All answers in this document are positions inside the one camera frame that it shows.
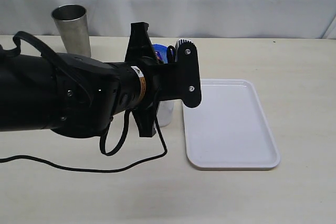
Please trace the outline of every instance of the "white backdrop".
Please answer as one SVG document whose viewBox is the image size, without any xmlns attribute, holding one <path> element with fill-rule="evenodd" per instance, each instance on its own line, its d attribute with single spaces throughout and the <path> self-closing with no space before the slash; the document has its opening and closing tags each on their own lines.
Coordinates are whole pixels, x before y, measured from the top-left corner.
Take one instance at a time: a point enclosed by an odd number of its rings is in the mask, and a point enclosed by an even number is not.
<svg viewBox="0 0 336 224">
<path fill-rule="evenodd" d="M 88 9 L 97 36 L 145 21 L 159 37 L 336 38 L 336 0 L 0 0 L 0 34 L 58 34 L 50 12 L 69 3 Z"/>
</svg>

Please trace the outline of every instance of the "robotic arm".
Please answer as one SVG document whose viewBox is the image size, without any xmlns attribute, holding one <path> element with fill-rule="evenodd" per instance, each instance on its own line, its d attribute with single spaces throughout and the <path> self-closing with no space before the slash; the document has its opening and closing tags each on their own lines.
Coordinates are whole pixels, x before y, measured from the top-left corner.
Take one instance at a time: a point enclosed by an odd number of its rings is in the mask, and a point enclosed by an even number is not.
<svg viewBox="0 0 336 224">
<path fill-rule="evenodd" d="M 67 137 L 99 136 L 101 152 L 110 156 L 126 138 L 130 113 L 139 136 L 153 137 L 160 101 L 181 99 L 187 107 L 198 106 L 201 84 L 195 45 L 180 42 L 177 61 L 163 64 L 155 56 L 148 27 L 147 23 L 131 24 L 125 61 L 109 63 L 57 54 L 36 37 L 18 32 L 13 37 L 16 48 L 0 46 L 0 131 L 51 129 Z M 21 40 L 39 50 L 41 57 L 21 55 Z M 122 111 L 121 140 L 106 153 L 110 123 Z M 158 125 L 156 129 L 161 138 Z"/>
</svg>

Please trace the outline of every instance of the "plastic tray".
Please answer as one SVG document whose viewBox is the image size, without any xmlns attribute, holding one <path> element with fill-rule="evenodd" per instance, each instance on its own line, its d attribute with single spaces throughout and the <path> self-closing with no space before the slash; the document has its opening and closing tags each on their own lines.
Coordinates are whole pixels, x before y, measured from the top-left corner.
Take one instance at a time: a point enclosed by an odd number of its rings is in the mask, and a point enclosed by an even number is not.
<svg viewBox="0 0 336 224">
<path fill-rule="evenodd" d="M 186 152 L 198 168 L 271 169 L 280 154 L 252 83 L 202 79 L 202 102 L 183 106 Z"/>
</svg>

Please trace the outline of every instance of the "label sticker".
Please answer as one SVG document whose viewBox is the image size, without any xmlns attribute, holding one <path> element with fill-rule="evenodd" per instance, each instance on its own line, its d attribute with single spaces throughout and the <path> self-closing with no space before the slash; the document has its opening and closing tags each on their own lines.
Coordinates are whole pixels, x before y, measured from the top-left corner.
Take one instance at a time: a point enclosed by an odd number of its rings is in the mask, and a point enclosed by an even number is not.
<svg viewBox="0 0 336 224">
<path fill-rule="evenodd" d="M 146 80 L 140 68 L 138 68 L 137 66 L 131 66 L 131 68 L 134 70 L 134 72 L 136 72 L 136 74 L 139 77 L 139 81 L 140 81 L 140 95 L 138 98 L 138 103 L 139 103 L 141 102 L 141 100 L 143 99 L 146 93 Z"/>
</svg>

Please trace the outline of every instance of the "screw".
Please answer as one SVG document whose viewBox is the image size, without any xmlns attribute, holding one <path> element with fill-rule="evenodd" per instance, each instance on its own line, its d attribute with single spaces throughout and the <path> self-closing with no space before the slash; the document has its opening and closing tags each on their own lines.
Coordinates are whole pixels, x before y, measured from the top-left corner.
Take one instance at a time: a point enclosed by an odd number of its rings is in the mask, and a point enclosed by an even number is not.
<svg viewBox="0 0 336 224">
<path fill-rule="evenodd" d="M 72 90 L 68 90 L 68 92 L 67 92 L 67 96 L 68 96 L 68 97 L 71 97 L 71 96 L 73 96 L 73 94 L 74 94 L 74 93 L 73 93 L 73 91 L 72 91 Z"/>
</svg>

